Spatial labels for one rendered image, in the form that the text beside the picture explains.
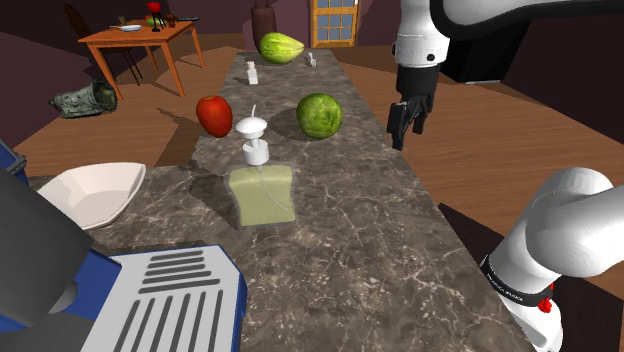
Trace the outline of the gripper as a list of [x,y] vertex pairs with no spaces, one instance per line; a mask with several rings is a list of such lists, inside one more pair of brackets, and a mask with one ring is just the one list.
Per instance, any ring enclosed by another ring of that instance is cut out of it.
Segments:
[[[398,66],[396,90],[402,102],[391,104],[386,128],[392,137],[393,149],[403,149],[405,134],[412,120],[413,132],[423,133],[425,121],[433,109],[439,70],[438,65],[425,68]],[[414,101],[411,109],[407,102],[414,97],[423,101]]]

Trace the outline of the round dark green melon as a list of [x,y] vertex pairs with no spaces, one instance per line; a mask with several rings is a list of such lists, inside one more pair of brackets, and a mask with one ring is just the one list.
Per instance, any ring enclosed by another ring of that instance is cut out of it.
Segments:
[[343,110],[334,97],[325,93],[312,93],[298,103],[296,118],[305,135],[317,140],[326,139],[341,128]]

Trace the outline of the black cabinet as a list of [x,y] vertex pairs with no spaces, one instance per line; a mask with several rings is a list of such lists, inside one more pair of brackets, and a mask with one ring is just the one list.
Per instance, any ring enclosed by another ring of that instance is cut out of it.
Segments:
[[458,83],[501,81],[530,24],[516,23],[471,40],[452,39],[440,72]]

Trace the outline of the wooden door with panes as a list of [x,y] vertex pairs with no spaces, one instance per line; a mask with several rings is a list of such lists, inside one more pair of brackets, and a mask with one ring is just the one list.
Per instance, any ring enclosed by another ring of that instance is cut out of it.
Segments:
[[359,0],[309,0],[310,47],[354,47]]

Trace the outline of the pale green oval melon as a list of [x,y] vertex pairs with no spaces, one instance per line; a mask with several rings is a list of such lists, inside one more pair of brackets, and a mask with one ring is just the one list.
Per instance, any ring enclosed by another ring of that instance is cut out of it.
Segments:
[[305,49],[305,45],[285,34],[270,32],[260,41],[260,55],[272,64],[287,64],[295,60]]

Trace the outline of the green soap dispenser bottle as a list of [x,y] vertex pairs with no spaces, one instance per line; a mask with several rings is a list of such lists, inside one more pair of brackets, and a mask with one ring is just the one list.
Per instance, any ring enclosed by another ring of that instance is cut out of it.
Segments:
[[263,139],[268,127],[255,114],[240,120],[236,131],[245,139],[242,151],[245,166],[231,168],[227,186],[233,196],[241,227],[290,223],[296,220],[293,195],[293,167],[271,162],[268,142]]

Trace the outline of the red apple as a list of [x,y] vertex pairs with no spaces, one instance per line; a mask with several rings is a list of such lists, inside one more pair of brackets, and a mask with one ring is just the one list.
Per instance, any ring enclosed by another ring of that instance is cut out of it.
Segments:
[[232,129],[232,109],[221,96],[201,98],[196,105],[196,116],[204,130],[213,137],[225,137]]

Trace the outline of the orange wooden table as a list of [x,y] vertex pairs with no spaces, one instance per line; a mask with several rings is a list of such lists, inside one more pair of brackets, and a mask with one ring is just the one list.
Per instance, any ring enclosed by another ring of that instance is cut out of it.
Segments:
[[104,60],[101,49],[118,47],[144,47],[154,67],[157,67],[150,48],[160,47],[165,56],[169,70],[173,76],[173,80],[176,84],[179,95],[181,97],[184,97],[185,93],[181,85],[179,74],[169,48],[169,43],[186,32],[191,33],[201,67],[204,68],[205,63],[199,43],[198,33],[192,21],[180,21],[176,24],[174,28],[162,28],[159,32],[152,32],[150,29],[147,28],[140,29],[134,32],[124,32],[122,30],[113,30],[112,28],[110,28],[108,30],[103,30],[81,38],[79,39],[79,42],[87,45],[91,54],[98,63],[98,66],[100,67],[102,73],[104,74],[106,80],[115,90],[116,96],[119,100],[122,100],[123,97],[118,89],[109,65]]

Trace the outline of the white bowl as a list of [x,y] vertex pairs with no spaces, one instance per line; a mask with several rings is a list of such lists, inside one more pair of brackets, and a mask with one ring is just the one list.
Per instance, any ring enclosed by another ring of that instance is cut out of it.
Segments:
[[54,177],[38,193],[83,230],[90,230],[119,217],[140,189],[146,170],[135,162],[81,166]]

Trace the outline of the dark wooden chair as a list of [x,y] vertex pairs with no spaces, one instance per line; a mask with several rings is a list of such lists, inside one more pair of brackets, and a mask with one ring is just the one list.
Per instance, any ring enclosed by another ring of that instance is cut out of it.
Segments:
[[[73,6],[65,3],[63,5],[63,10],[64,10],[64,14],[69,24],[71,25],[74,32],[78,35],[79,38],[84,38],[92,34],[85,20],[82,18],[82,16],[78,13],[78,11]],[[140,82],[139,82],[139,79],[137,78],[137,75],[139,75],[140,78],[143,78],[143,76],[139,68],[137,67],[136,61],[134,60],[130,50],[131,50],[130,47],[114,47],[114,48],[101,48],[100,52],[103,55],[114,54],[114,53],[121,54],[125,62],[127,63],[127,66],[130,69],[136,81],[136,84],[139,85]]]

